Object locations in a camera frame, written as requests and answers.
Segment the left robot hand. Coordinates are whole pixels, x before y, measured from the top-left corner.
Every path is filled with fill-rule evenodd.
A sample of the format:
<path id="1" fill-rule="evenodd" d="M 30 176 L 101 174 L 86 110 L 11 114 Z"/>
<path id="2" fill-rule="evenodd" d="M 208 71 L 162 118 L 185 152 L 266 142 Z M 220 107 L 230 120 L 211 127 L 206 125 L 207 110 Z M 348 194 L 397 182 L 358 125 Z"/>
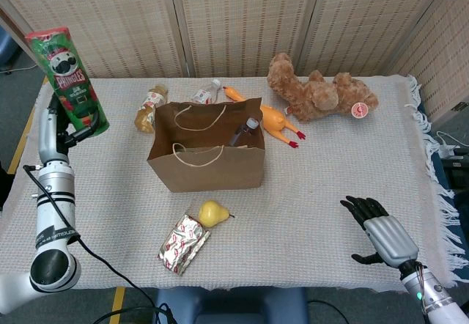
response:
<path id="1" fill-rule="evenodd" d="M 48 107 L 40 115 L 39 156 L 44 166 L 52 161 L 69 164 L 69 149 L 96 133 L 100 125 L 100 113 L 96 111 L 90 125 L 73 133 L 67 132 L 69 124 L 70 118 L 53 93 Z"/>

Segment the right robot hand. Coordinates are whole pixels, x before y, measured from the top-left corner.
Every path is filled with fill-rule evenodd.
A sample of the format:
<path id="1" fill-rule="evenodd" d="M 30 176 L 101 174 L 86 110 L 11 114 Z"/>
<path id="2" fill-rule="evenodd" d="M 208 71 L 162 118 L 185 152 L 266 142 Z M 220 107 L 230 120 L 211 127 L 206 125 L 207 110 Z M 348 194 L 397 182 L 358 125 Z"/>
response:
<path id="1" fill-rule="evenodd" d="M 362 265 L 385 263 L 396 269 L 414 267 L 419 248 L 400 222 L 373 198 L 346 196 L 340 204 L 347 208 L 374 246 L 369 256 L 352 254 Z"/>

